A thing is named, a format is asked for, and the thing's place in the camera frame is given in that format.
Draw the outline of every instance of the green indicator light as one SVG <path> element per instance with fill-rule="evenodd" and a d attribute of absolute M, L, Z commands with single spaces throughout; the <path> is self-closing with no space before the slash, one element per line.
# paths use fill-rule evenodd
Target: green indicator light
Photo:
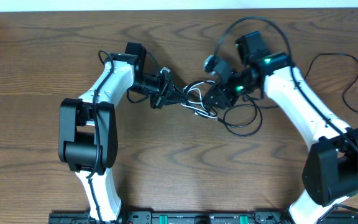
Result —
<path fill-rule="evenodd" d="M 243 86 L 237 86 L 237 87 L 236 87 L 236 91 L 241 91 L 242 89 L 244 89 Z"/>

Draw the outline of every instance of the wooden table surface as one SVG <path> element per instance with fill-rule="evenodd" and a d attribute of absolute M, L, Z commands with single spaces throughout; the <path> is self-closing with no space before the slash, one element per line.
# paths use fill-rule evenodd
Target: wooden table surface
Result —
<path fill-rule="evenodd" d="M 358 9 L 0 13 L 0 223 L 46 223 L 52 211 L 88 209 L 83 186 L 58 158 L 58 120 L 62 100 L 78 97 L 100 76 L 98 50 L 123 52 L 127 42 L 141 42 L 183 86 L 208 78 L 201 68 L 220 35 L 249 15 L 283 28 L 303 73 L 318 53 L 358 58 Z M 274 52 L 285 50 L 276 31 L 252 21 L 234 29 L 221 55 L 239 66 L 233 41 L 255 30 Z M 152 61 L 147 63 L 151 70 Z M 308 77 L 319 97 L 353 128 L 358 114 L 346 108 L 341 93 L 356 73 L 350 58 L 333 56 L 319 59 Z M 347 99 L 358 108 L 358 82 Z M 124 206 L 157 211 L 289 206 L 303 190 L 308 152 L 281 109 L 263 115 L 255 136 L 238 138 L 180 105 L 152 110 L 148 102 L 122 99 L 113 169 Z M 240 109 L 229 120 L 251 116 L 251 109 Z M 358 207 L 358 195 L 347 204 Z"/>

